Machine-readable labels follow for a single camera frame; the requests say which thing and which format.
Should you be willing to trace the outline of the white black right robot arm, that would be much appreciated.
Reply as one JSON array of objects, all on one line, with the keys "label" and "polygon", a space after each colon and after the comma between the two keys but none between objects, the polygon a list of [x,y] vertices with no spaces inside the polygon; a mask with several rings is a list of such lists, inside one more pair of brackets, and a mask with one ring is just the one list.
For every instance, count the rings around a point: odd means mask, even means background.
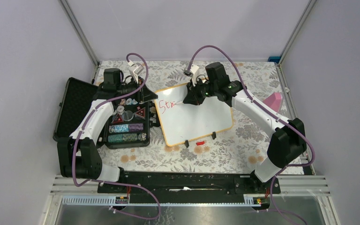
[{"label": "white black right robot arm", "polygon": [[280,115],[255,98],[240,80],[231,81],[224,66],[214,62],[205,67],[207,78],[201,79],[199,67],[184,70],[190,77],[184,104],[202,105],[206,98],[216,97],[229,107],[244,113],[270,138],[267,158],[251,173],[250,187],[262,193],[269,180],[307,149],[303,122]]}]

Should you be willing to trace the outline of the red marker cap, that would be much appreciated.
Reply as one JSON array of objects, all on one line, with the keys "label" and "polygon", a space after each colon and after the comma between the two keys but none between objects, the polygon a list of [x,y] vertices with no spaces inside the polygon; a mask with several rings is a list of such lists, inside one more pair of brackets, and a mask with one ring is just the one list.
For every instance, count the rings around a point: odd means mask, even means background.
[{"label": "red marker cap", "polygon": [[197,146],[201,146],[201,145],[204,145],[204,144],[205,144],[205,141],[201,141],[201,142],[196,143]]}]

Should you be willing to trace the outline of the yellow framed whiteboard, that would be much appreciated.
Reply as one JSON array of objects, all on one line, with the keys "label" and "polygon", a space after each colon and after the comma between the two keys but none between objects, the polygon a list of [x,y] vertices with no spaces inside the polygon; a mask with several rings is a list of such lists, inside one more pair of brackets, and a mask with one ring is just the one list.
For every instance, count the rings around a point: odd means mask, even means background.
[{"label": "yellow framed whiteboard", "polygon": [[233,127],[232,109],[216,97],[208,97],[201,105],[181,104],[186,83],[156,91],[157,116],[167,146],[175,146],[219,133]]}]

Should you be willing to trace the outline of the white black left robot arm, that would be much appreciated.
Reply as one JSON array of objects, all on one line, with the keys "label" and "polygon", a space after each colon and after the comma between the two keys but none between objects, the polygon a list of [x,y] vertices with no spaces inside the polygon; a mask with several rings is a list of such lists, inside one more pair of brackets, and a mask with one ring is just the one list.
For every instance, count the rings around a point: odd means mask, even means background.
[{"label": "white black left robot arm", "polygon": [[103,72],[98,86],[69,79],[54,131],[63,177],[109,182],[116,193],[127,181],[121,167],[104,164],[98,149],[145,147],[150,143],[150,103],[158,98],[138,74],[118,68]]}]

